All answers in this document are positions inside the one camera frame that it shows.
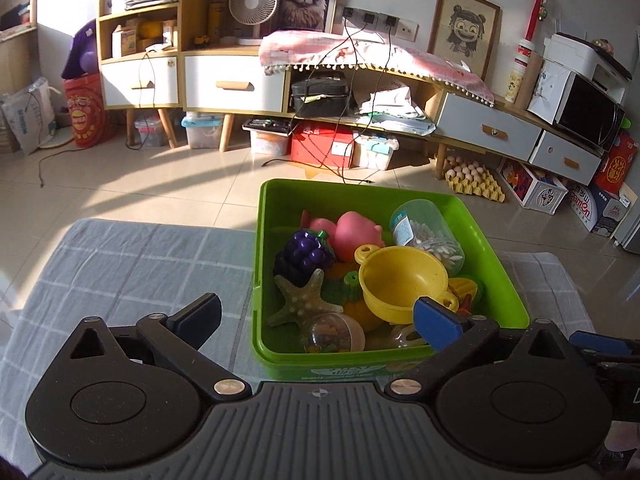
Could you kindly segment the pink toy pig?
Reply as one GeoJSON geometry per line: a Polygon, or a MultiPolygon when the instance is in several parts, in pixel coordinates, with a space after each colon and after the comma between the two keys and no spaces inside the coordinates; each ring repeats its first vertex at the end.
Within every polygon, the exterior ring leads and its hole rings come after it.
{"type": "Polygon", "coordinates": [[[356,211],[347,211],[338,218],[331,246],[337,258],[353,262],[356,249],[363,245],[384,247],[383,229],[356,211]]]}

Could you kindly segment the yellow toy pot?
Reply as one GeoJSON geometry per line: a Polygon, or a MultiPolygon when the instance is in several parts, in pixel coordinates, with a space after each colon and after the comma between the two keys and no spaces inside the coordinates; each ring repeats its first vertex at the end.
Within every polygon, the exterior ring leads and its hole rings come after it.
{"type": "Polygon", "coordinates": [[[433,255],[407,246],[363,245],[354,255],[363,301],[381,320],[395,325],[413,322],[414,304],[428,297],[452,312],[459,300],[449,290],[444,265],[433,255]]]}

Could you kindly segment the yellow egg tray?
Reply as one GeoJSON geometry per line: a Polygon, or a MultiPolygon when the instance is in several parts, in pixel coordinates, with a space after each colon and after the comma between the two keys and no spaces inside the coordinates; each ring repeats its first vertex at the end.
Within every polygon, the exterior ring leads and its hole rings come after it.
{"type": "Polygon", "coordinates": [[[447,156],[444,162],[444,178],[450,190],[456,194],[486,198],[503,203],[506,193],[494,175],[480,162],[468,162],[460,156],[447,156]]]}

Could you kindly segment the yellow toy corn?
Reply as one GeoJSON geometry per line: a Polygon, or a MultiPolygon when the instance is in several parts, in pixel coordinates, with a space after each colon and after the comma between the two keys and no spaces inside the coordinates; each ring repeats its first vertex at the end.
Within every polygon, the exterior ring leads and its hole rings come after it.
{"type": "Polygon", "coordinates": [[[481,280],[463,275],[450,278],[448,288],[458,298],[460,304],[467,296],[470,296],[472,306],[482,300],[485,292],[485,287],[481,280]]]}

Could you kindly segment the wooden shelf cabinet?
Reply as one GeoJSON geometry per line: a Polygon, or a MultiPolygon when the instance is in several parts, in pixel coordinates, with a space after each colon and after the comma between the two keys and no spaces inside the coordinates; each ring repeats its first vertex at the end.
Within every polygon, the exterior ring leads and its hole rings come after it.
{"type": "Polygon", "coordinates": [[[175,0],[117,11],[102,0],[96,34],[104,105],[109,110],[155,110],[167,122],[171,110],[213,112],[230,126],[236,116],[277,117],[289,122],[327,122],[360,134],[396,134],[491,152],[524,165],[587,184],[599,151],[546,128],[500,96],[488,106],[435,81],[351,67],[278,70],[267,74],[258,58],[262,40],[200,49],[207,0],[175,0]],[[294,81],[320,70],[339,70],[352,99],[338,117],[300,118],[290,90],[294,81]]]}

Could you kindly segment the red printed bucket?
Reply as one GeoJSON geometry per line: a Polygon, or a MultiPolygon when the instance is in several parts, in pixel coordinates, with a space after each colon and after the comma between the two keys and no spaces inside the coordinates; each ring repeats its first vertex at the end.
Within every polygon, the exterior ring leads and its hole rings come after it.
{"type": "Polygon", "coordinates": [[[104,107],[99,73],[63,81],[66,105],[70,112],[75,145],[93,148],[114,136],[115,123],[104,107]]]}

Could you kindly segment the white paper shopping bag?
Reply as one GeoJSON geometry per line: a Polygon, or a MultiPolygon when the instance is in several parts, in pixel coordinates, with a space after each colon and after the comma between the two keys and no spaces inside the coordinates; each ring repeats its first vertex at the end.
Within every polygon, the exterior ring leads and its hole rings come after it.
{"type": "Polygon", "coordinates": [[[56,131],[55,112],[47,78],[35,82],[12,96],[1,99],[1,109],[25,155],[40,149],[56,131]]]}

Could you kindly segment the purple toy grapes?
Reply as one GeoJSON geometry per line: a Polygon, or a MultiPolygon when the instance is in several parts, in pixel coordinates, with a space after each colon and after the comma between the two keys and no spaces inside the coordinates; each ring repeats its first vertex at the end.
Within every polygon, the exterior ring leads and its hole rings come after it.
{"type": "Polygon", "coordinates": [[[303,287],[315,270],[329,269],[334,260],[328,232],[299,229],[276,255],[272,273],[303,287]]]}

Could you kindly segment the black bag on shelf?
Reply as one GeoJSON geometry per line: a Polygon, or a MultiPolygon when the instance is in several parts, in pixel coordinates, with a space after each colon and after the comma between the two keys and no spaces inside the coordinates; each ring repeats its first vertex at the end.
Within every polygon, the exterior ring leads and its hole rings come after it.
{"type": "Polygon", "coordinates": [[[352,99],[347,78],[339,70],[320,70],[294,81],[290,96],[294,113],[300,118],[342,116],[352,99]]]}

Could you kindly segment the grey checked tablecloth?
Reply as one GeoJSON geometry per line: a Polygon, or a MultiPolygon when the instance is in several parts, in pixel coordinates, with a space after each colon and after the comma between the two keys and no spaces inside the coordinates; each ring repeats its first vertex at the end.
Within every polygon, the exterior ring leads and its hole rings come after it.
{"type": "Polygon", "coordinates": [[[282,294],[259,276],[254,234],[193,226],[85,219],[63,236],[44,266],[1,359],[1,455],[25,472],[40,459],[24,411],[37,380],[86,316],[130,325],[172,313],[204,292],[221,296],[220,332],[203,352],[258,384],[268,375],[250,345],[255,314],[277,311],[282,294]]]}

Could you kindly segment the pink patterned cover cloth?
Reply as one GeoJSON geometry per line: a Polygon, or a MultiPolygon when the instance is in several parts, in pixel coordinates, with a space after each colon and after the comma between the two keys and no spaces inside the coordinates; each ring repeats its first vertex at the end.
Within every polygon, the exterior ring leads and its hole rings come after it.
{"type": "Polygon", "coordinates": [[[310,70],[320,66],[382,70],[435,81],[485,105],[495,105],[495,97],[484,81],[465,65],[394,44],[325,32],[286,30],[265,36],[258,49],[258,58],[267,74],[293,68],[310,70]]]}

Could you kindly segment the framed cartoon girl picture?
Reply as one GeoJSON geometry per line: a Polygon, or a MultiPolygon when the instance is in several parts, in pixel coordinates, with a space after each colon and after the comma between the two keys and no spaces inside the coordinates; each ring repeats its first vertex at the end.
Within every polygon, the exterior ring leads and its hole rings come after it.
{"type": "Polygon", "coordinates": [[[465,64],[484,79],[500,34],[501,9],[488,0],[436,0],[427,52],[465,64]]]}

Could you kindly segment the white desk fan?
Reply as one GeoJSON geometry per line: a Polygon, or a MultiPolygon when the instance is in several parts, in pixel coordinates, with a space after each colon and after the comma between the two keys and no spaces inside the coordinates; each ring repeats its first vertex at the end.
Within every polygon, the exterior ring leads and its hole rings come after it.
{"type": "Polygon", "coordinates": [[[229,12],[235,21],[246,26],[268,22],[276,13],[278,0],[229,0],[229,12]]]}

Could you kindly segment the beige starfish toy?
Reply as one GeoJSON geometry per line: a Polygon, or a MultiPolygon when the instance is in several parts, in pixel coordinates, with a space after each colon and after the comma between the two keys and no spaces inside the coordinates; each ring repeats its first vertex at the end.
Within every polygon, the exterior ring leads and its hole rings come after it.
{"type": "Polygon", "coordinates": [[[284,298],[284,306],[267,318],[266,325],[277,327],[286,323],[302,326],[317,315],[341,314],[344,309],[339,304],[331,304],[321,297],[324,271],[316,269],[306,285],[298,287],[282,275],[276,275],[274,282],[284,298]]]}

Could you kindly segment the white decorated toy box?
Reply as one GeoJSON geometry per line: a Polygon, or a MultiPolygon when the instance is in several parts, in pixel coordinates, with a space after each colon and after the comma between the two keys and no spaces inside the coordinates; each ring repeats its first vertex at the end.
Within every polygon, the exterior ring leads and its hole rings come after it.
{"type": "Polygon", "coordinates": [[[530,168],[517,160],[504,158],[498,166],[498,175],[525,209],[555,214],[568,193],[554,174],[530,168]]]}

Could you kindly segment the orange toy pumpkin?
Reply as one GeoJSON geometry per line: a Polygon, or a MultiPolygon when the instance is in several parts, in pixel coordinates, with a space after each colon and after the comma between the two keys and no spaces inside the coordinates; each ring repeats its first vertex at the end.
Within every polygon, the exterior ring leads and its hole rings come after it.
{"type": "Polygon", "coordinates": [[[341,306],[344,313],[362,327],[367,334],[384,324],[375,316],[363,300],[357,263],[333,263],[326,269],[321,298],[330,304],[341,306]]]}

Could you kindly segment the clear cotton swab jar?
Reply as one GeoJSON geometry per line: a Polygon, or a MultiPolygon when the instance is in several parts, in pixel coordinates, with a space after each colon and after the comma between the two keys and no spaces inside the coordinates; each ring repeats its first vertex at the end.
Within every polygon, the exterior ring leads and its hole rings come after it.
{"type": "Polygon", "coordinates": [[[390,229],[397,246],[409,246],[434,256],[456,276],[465,262],[464,251],[436,205],[430,200],[409,200],[390,216],[390,229]]]}

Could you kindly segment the clear toy capsule ball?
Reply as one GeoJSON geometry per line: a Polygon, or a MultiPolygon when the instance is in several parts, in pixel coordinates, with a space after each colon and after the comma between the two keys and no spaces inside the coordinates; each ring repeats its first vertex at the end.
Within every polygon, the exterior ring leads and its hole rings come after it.
{"type": "Polygon", "coordinates": [[[343,313],[325,313],[310,318],[300,329],[300,340],[308,353],[358,352],[366,346],[361,325],[343,313]]]}

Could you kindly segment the red storage box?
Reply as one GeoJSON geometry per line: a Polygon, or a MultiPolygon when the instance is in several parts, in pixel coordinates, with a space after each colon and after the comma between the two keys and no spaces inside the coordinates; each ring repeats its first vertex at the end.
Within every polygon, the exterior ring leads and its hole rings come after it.
{"type": "Polygon", "coordinates": [[[348,169],[354,154],[352,128],[327,122],[298,122],[292,133],[291,159],[329,169],[348,169]]]}

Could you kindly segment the black microwave oven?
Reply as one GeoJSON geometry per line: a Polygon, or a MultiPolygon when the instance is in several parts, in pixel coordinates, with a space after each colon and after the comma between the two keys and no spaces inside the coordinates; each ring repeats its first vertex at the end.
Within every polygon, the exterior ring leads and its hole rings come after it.
{"type": "Polygon", "coordinates": [[[608,151],[625,112],[596,84],[569,68],[544,60],[527,110],[576,140],[608,151]]]}

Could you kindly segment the green plastic storage box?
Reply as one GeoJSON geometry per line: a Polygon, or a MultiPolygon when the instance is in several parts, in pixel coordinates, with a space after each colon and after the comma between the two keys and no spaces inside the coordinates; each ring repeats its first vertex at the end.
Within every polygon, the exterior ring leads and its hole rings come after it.
{"type": "Polygon", "coordinates": [[[293,323],[269,327],[267,318],[284,306],[273,281],[274,259],[299,228],[302,213],[337,219],[357,211],[383,227],[383,240],[392,241],[390,217],[409,200],[430,200],[461,244],[464,275],[477,278],[484,294],[474,311],[504,328],[524,328],[529,315],[506,270],[465,204],[451,194],[380,188],[307,180],[272,179],[260,188],[254,264],[252,347],[269,377],[281,382],[349,382],[393,376],[431,356],[429,346],[381,351],[316,353],[304,351],[293,323]]]}

